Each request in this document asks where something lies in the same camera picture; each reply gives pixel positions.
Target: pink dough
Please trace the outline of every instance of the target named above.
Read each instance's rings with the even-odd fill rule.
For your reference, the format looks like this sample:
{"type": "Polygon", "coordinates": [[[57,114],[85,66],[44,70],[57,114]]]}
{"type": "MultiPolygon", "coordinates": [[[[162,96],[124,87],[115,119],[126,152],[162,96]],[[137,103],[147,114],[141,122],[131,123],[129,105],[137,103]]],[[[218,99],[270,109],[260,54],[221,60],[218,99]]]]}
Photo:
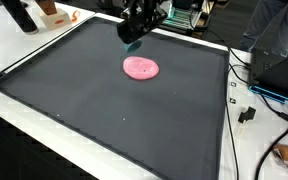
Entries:
{"type": "Polygon", "coordinates": [[[153,78],[159,72],[159,67],[154,61],[136,56],[126,58],[123,69],[127,75],[137,80],[153,78]]]}

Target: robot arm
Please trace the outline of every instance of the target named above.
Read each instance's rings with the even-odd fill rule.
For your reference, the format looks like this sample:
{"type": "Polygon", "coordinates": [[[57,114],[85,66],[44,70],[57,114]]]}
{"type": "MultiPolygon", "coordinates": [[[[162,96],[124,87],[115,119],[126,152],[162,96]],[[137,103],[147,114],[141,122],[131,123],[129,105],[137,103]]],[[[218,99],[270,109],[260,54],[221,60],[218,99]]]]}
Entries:
{"type": "Polygon", "coordinates": [[[125,1],[127,19],[117,24],[118,36],[125,44],[131,44],[148,34],[167,18],[167,13],[160,7],[164,0],[144,0],[142,9],[138,9],[138,1],[125,1]]]}

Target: orange object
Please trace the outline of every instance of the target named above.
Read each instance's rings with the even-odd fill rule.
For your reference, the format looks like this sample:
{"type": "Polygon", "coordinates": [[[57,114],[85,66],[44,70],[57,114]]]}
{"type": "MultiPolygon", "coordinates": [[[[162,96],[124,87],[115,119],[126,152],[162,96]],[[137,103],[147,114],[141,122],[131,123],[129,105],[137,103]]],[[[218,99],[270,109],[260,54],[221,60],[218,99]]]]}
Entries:
{"type": "Polygon", "coordinates": [[[80,16],[80,12],[79,11],[74,11],[73,12],[73,15],[72,15],[72,22],[76,22],[77,21],[77,18],[80,16]]]}

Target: white table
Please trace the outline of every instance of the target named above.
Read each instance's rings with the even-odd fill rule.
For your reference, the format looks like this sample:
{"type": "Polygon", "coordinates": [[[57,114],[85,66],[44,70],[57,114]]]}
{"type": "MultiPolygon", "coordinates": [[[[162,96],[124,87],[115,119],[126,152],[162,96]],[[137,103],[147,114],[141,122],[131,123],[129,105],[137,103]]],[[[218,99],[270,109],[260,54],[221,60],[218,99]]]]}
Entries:
{"type": "MultiPolygon", "coordinates": [[[[120,19],[103,14],[96,14],[95,16],[112,21],[120,21],[120,19]]],[[[156,29],[154,32],[191,41],[197,44],[202,44],[212,48],[226,50],[225,47],[220,45],[178,35],[164,30],[156,29]]],[[[235,50],[235,52],[244,61],[250,60],[250,54],[238,50],[235,50]]],[[[230,62],[231,64],[238,63],[234,57],[230,58],[230,62]]],[[[237,69],[237,72],[242,74],[242,77],[245,78],[246,74],[243,74],[243,71],[239,71],[237,69]]],[[[262,101],[250,93],[247,90],[247,87],[239,82],[233,74],[229,76],[229,84],[231,81],[237,83],[236,88],[233,88],[230,85],[228,86],[228,97],[232,97],[237,100],[237,104],[229,104],[229,109],[233,125],[233,133],[235,135],[235,142],[237,145],[240,179],[253,179],[253,174],[258,159],[266,150],[269,143],[276,136],[280,135],[282,131],[284,131],[284,129],[287,127],[287,123],[284,120],[277,118],[272,112],[270,112],[268,108],[264,106],[262,101]],[[239,123],[237,123],[237,119],[240,112],[245,111],[248,106],[252,106],[257,109],[255,120],[241,126],[239,123]]],[[[273,103],[273,106],[278,107],[279,105],[277,103],[273,103]]],[[[58,154],[67,158],[71,162],[75,163],[98,179],[158,179],[155,175],[151,174],[145,169],[1,93],[0,117],[32,136],[36,140],[40,141],[44,145],[48,146],[58,154]]],[[[282,142],[288,143],[288,136],[282,142]]],[[[219,179],[233,180],[236,178],[235,173],[236,171],[228,131],[228,123],[227,118],[225,118],[219,179]]],[[[261,177],[263,175],[265,178],[262,179],[284,180],[288,179],[288,170],[277,167],[275,162],[273,162],[272,158],[270,157],[263,165],[261,177]]]]}
{"type": "Polygon", "coordinates": [[[35,35],[25,35],[4,6],[0,6],[0,71],[95,14],[91,11],[56,3],[56,7],[65,10],[71,18],[75,10],[81,14],[71,26],[48,31],[39,17],[41,11],[39,6],[33,0],[24,0],[24,2],[29,4],[26,10],[39,28],[39,32],[35,35]]]}

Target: person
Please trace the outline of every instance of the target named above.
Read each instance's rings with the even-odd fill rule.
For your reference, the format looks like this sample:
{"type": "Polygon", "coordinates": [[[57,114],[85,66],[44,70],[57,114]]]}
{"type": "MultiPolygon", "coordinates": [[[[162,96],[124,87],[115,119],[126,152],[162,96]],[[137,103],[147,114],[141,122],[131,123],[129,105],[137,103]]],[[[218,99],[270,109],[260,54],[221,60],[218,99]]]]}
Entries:
{"type": "Polygon", "coordinates": [[[270,53],[286,57],[288,55],[288,0],[259,0],[243,34],[240,50],[251,52],[273,18],[286,6],[283,20],[268,49],[270,53]]]}

